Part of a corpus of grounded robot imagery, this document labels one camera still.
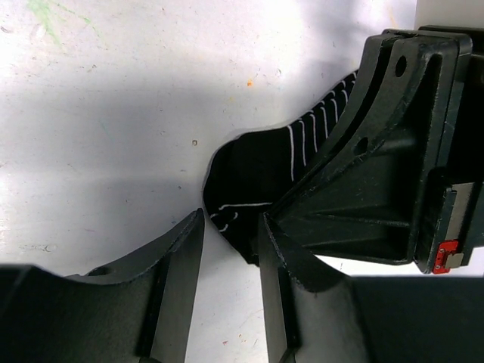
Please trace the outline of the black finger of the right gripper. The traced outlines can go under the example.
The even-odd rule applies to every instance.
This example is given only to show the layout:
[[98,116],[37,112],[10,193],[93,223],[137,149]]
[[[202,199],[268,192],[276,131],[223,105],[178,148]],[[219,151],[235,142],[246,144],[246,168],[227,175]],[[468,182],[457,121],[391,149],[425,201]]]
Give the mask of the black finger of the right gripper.
[[448,160],[459,72],[456,33],[367,39],[342,115],[269,218],[317,255],[411,262],[428,178]]

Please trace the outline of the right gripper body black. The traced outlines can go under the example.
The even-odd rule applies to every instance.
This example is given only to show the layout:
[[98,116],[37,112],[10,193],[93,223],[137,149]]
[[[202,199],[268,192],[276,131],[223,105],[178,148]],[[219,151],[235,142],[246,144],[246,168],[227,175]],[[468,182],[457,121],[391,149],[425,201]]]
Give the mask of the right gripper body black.
[[422,26],[438,35],[466,35],[464,65],[455,70],[461,93],[451,101],[441,145],[448,158],[430,178],[415,262],[425,274],[447,274],[469,265],[483,246],[483,31],[456,26]]

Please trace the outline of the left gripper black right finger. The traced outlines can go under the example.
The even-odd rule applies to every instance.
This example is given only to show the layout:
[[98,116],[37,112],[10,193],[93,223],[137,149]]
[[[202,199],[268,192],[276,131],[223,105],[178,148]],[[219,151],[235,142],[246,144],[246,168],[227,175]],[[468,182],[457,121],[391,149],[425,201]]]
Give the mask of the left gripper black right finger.
[[271,362],[481,362],[483,280],[348,276],[259,219]]

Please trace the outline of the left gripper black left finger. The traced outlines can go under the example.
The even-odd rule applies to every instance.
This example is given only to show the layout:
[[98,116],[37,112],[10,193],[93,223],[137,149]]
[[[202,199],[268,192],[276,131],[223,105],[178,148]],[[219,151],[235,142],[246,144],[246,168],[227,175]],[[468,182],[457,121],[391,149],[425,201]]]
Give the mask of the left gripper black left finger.
[[196,210],[86,275],[1,267],[3,362],[183,362],[203,249]]

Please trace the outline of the black sock thin white stripes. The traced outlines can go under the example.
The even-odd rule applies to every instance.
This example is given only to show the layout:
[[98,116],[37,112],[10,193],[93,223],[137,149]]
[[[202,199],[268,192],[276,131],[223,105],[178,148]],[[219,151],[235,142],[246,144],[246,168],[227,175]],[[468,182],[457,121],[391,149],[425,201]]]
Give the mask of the black sock thin white stripes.
[[213,156],[203,203],[210,221],[247,263],[259,263],[259,215],[302,178],[341,117],[357,74],[341,79],[292,123],[244,133]]

